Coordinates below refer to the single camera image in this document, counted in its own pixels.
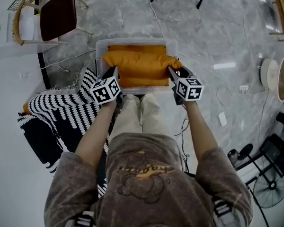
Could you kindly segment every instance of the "beige pants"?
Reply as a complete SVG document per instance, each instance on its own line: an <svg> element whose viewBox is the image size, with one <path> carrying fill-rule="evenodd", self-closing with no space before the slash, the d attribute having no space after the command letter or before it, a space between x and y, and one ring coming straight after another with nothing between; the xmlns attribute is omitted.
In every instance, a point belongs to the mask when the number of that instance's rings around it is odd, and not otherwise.
<svg viewBox="0 0 284 227"><path fill-rule="evenodd" d="M134 95L125 96L123 109L115 121L109 139L121 133L163 134L172 137L159 110L154 94L146 94L141 102Z"/></svg>

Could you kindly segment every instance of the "rug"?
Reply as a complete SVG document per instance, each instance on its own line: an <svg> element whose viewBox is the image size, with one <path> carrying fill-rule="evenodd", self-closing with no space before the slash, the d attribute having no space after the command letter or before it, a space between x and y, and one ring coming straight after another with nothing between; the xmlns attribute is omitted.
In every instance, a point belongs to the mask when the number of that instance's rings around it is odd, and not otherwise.
<svg viewBox="0 0 284 227"><path fill-rule="evenodd" d="M18 113L24 136L51 174L55 173L62 152L76 150L100 110L89 92L96 79L95 73L87 68L77 93L65 95L61 90L45 91L28 102L31 114ZM107 187L105 164L112 128L111 123L97 169L99 196L104 195Z"/></svg>

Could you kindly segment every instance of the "plastic storage box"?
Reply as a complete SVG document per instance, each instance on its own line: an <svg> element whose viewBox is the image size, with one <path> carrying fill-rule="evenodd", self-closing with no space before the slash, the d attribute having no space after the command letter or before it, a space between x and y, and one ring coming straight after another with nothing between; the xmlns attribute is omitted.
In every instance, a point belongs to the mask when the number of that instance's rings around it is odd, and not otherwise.
<svg viewBox="0 0 284 227"><path fill-rule="evenodd" d="M164 38L120 38L99 40L96 43L96 69L97 77L100 78L109 68L108 64L102 59L108 52L109 45L164 45L166 55L178 58L178 42L174 39ZM146 94L149 92L170 92L174 83L169 79L168 87L128 87L124 88L125 94Z"/></svg>

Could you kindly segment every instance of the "orange cushion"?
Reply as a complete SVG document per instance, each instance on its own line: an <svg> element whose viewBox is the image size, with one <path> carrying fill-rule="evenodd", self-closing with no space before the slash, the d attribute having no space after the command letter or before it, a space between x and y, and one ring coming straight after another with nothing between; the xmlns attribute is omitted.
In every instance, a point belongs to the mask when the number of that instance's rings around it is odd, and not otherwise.
<svg viewBox="0 0 284 227"><path fill-rule="evenodd" d="M168 55L110 51L102 58L109 66L118 66L120 85L123 85L123 87L136 87L137 85L168 86L169 73L167 67L171 66L174 69L182 67L179 60Z"/></svg>
<svg viewBox="0 0 284 227"><path fill-rule="evenodd" d="M134 51L166 55L166 47L163 45L109 45L108 51Z"/></svg>

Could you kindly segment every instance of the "marble floor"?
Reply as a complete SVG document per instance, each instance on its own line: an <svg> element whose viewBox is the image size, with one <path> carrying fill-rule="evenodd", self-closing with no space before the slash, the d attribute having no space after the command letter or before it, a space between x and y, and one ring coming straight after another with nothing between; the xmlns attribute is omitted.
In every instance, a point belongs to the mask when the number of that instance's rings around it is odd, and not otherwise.
<svg viewBox="0 0 284 227"><path fill-rule="evenodd" d="M240 151L252 143L255 154L268 135L281 132L282 126L275 122L275 117L279 111L284 112L284 104L261 85L258 68L263 58L281 62L284 57L284 42L278 42L276 35L269 35L281 30L273 0L204 0L199 10L196 9L199 0L154 0L152 6L163 34L149 0L84 1L88 9L76 3L78 26L92 31L93 35L71 32L62 36L60 39L69 44L45 52L46 63L92 50L102 39L163 35L178 41L180 61L205 85L198 105L226 153L233 148ZM90 52L59 64L70 72L55 66L47 68L51 85L71 85L80 68L95 69L94 61L95 53ZM236 66L213 68L214 64L228 62ZM247 95L240 93L240 85L250 86ZM184 109L175 105L171 93L157 95L173 134L178 134L186 116ZM227 118L225 127L218 119L221 112ZM176 139L181 145L181 135ZM190 171L194 172L197 161L189 130L184 132L184 149L190 155Z"/></svg>

